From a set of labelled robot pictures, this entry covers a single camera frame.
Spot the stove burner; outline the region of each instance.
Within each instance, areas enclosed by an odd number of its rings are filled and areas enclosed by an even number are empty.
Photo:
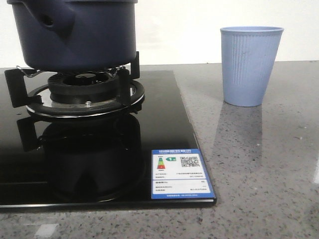
[[[140,77],[138,52],[131,62],[131,73],[124,66],[99,72],[57,73],[48,79],[48,85],[28,94],[24,77],[41,72],[20,67],[4,72],[12,106],[26,106],[30,115],[41,120],[87,118],[142,108],[144,88],[134,81]]]
[[[118,77],[107,73],[59,73],[48,80],[51,99],[64,104],[84,104],[87,101],[101,102],[117,94]]]
[[[53,101],[48,86],[43,86],[30,92],[31,96],[40,96],[42,103],[31,103],[26,106],[31,115],[48,119],[75,119],[113,114],[122,111],[137,112],[144,101],[144,88],[137,81],[131,81],[131,106],[124,106],[117,98],[101,102],[85,102],[84,104],[64,104]]]

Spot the qr code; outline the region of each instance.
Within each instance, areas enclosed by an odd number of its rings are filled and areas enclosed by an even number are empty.
[[[182,167],[199,167],[199,160],[197,157],[180,157]]]

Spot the gas stove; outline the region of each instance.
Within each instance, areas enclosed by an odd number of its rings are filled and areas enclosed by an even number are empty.
[[[5,77],[1,211],[216,203],[173,72],[140,76],[137,54],[131,72],[123,66],[41,74],[19,68]]]

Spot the white wall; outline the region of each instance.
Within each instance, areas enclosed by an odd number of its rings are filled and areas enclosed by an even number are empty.
[[[221,62],[231,25],[285,28],[277,61],[319,60],[319,0],[139,0],[141,64]],[[0,67],[24,65],[11,6],[0,1]]]

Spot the burner cap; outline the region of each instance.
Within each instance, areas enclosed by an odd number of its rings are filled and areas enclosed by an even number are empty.
[[[105,101],[116,96],[117,78],[105,72],[58,73],[48,79],[50,97],[64,104]]]

